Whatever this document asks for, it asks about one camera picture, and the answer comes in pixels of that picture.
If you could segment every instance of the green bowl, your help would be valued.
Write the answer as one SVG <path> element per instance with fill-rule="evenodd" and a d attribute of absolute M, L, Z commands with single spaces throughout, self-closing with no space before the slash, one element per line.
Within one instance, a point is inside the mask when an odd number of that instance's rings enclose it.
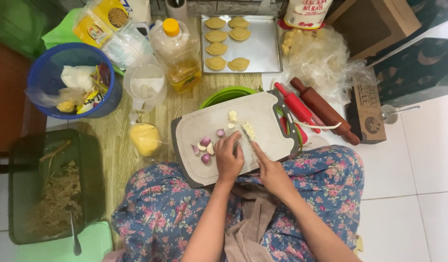
<path fill-rule="evenodd" d="M 215 104 L 226 102 L 235 98 L 241 98 L 247 95 L 256 94 L 258 91 L 243 86 L 231 86 L 222 89 L 207 98 L 198 109 L 203 109 Z"/>

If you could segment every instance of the spoon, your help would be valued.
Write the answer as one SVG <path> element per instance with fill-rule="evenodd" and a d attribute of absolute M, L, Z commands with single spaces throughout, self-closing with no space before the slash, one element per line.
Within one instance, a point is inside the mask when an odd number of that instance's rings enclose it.
<path fill-rule="evenodd" d="M 385 120 L 388 116 L 395 115 L 395 114 L 400 114 L 400 113 L 411 111 L 411 110 L 415 110 L 415 109 L 419 109 L 419 105 L 412 106 L 412 107 L 409 107 L 409 108 L 405 108 L 405 109 L 402 109 L 402 110 L 399 110 L 399 111 L 395 111 L 395 112 L 387 112 L 387 113 L 381 112 L 381 117 L 382 117 L 383 120 Z"/>
<path fill-rule="evenodd" d="M 70 226 L 72 227 L 73 254 L 78 256 L 81 254 L 81 245 L 80 241 L 78 240 L 78 236 L 75 233 L 75 227 L 73 226 L 72 209 L 70 209 L 69 212 L 70 212 Z"/>

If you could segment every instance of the brown cloth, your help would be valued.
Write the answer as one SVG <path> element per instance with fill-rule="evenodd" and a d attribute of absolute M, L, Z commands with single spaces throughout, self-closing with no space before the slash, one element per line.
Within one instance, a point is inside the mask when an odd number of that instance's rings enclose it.
<path fill-rule="evenodd" d="M 271 194 L 258 185 L 234 186 L 242 198 L 244 219 L 229 228 L 224 236 L 224 251 L 229 262 L 273 262 L 268 249 L 260 245 L 276 210 Z"/>

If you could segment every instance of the wooden table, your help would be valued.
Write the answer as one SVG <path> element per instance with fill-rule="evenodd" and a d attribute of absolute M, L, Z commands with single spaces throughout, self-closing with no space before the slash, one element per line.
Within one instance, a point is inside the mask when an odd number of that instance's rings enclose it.
<path fill-rule="evenodd" d="M 118 81 L 122 81 L 118 74 L 116 77 Z M 245 86 L 256 90 L 261 84 L 261 74 L 204 74 L 201 83 L 191 91 L 178 94 L 169 87 L 163 104 L 155 107 L 145 117 L 145 122 L 152 123 L 159 129 L 166 143 L 163 152 L 156 159 L 140 156 L 128 138 L 128 114 L 132 98 L 125 90 L 121 103 L 114 112 L 97 119 L 83 118 L 80 123 L 81 131 L 95 135 L 101 148 L 106 190 L 104 219 L 110 222 L 111 214 L 124 197 L 125 185 L 135 171 L 157 161 L 175 161 L 170 130 L 173 119 L 198 110 L 206 98 L 223 88 Z M 114 240 L 119 241 L 117 234 L 114 234 Z"/>

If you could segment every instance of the floral dress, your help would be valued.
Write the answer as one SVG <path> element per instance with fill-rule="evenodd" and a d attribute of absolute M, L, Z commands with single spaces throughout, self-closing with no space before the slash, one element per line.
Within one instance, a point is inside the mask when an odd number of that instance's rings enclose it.
<path fill-rule="evenodd" d="M 300 195 L 350 249 L 360 219 L 363 162 L 345 146 L 302 152 L 283 167 Z M 261 184 L 259 174 L 237 183 Z M 127 245 L 121 261 L 179 262 L 209 201 L 205 189 L 192 189 L 176 163 L 159 163 L 137 171 L 112 215 L 112 227 Z M 230 194 L 225 229 L 243 218 L 241 199 Z M 316 261 L 290 210 L 282 203 L 261 241 L 275 261 Z"/>

